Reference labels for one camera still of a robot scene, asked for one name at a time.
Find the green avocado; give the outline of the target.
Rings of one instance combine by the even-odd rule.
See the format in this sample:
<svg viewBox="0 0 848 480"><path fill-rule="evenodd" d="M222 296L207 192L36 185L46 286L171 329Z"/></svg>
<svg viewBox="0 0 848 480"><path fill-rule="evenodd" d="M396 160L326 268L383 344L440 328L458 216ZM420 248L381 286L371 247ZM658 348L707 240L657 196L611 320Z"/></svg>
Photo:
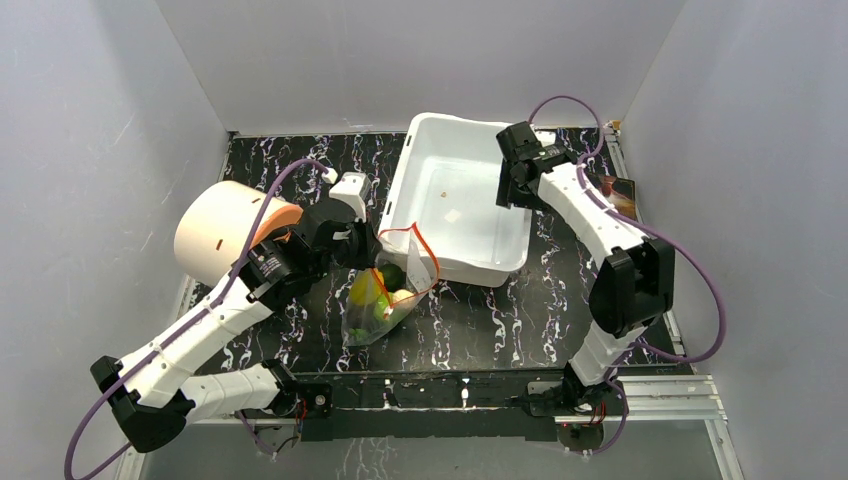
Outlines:
<svg viewBox="0 0 848 480"><path fill-rule="evenodd" d="M383 284L389 292L395 292L404 287L406 276L399 266L387 263L381 265L378 271L382 274Z"/></svg>

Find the clear orange-zip bag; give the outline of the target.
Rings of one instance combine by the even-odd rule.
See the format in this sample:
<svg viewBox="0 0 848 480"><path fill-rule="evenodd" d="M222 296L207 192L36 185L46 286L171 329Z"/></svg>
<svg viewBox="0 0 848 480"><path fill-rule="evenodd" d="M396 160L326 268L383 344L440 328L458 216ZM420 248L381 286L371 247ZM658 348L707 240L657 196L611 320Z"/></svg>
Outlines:
<svg viewBox="0 0 848 480"><path fill-rule="evenodd" d="M436 286L441 265L414 222L381 231L383 251L376 265L359 271L348 291L342 315L345 347L368 346L409 316Z"/></svg>

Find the green wrinkled fruit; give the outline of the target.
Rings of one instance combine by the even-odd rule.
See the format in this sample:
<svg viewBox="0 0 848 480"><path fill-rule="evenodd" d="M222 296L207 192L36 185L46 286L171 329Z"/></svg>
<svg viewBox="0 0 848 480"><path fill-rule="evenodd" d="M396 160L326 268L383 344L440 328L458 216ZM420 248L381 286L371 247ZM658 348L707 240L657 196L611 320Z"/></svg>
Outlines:
<svg viewBox="0 0 848 480"><path fill-rule="evenodd" d="M373 315L378 321L384 321L388 314L386 311L390 308L391 298L385 295L380 295L373 306Z"/></svg>

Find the white plastic bin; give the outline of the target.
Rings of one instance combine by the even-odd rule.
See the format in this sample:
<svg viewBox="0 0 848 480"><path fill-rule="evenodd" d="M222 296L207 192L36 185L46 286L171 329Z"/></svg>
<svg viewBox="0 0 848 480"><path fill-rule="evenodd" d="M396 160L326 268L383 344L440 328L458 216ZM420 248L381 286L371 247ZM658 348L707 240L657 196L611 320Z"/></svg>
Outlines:
<svg viewBox="0 0 848 480"><path fill-rule="evenodd" d="M525 265L532 214L495 204L506 126L431 112L411 120L379 229L416 222L443 280L498 288Z"/></svg>

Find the garlic bulb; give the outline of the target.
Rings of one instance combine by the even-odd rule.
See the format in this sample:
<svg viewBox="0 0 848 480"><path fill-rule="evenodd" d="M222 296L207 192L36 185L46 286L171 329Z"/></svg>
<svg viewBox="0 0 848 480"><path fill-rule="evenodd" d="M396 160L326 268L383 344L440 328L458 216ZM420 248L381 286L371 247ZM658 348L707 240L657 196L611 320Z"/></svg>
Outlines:
<svg viewBox="0 0 848 480"><path fill-rule="evenodd" d="M406 289L400 289L391 294L391 305L393 307L403 307L408 305L415 305L416 295Z"/></svg>

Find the dark purple mangosteen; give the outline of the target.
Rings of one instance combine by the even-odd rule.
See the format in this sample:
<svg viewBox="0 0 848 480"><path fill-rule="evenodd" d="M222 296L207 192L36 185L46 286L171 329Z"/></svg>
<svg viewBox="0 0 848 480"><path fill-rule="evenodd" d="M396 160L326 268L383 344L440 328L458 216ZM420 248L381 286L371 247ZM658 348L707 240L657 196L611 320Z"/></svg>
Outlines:
<svg viewBox="0 0 848 480"><path fill-rule="evenodd" d="M349 346L368 345L372 342L371 332L364 328L350 328L347 330L345 342Z"/></svg>

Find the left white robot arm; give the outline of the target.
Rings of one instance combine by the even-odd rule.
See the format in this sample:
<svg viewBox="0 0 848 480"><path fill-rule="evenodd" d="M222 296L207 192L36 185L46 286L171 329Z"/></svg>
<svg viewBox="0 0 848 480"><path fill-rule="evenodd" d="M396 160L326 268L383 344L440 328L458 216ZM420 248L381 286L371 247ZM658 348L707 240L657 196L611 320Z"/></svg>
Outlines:
<svg viewBox="0 0 848 480"><path fill-rule="evenodd" d="M310 205L294 224L244 244L209 298L135 352L103 356L91 366L129 444L148 453L190 424L248 409L328 416L331 387L297 380L279 360L228 373L196 372L333 270L374 266L381 249L373 225L336 199Z"/></svg>

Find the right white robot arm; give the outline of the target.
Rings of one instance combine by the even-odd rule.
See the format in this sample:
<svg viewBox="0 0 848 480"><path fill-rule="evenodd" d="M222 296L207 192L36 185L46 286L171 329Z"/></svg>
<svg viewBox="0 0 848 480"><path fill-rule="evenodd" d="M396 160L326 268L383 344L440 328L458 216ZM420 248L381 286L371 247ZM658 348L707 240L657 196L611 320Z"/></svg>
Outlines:
<svg viewBox="0 0 848 480"><path fill-rule="evenodd" d="M544 145L528 122L496 135L502 154L496 203L557 213L597 267L588 305L589 331L558 385L528 385L533 416L587 414L610 389L618 363L673 305L675 251L630 225L587 179L566 149Z"/></svg>

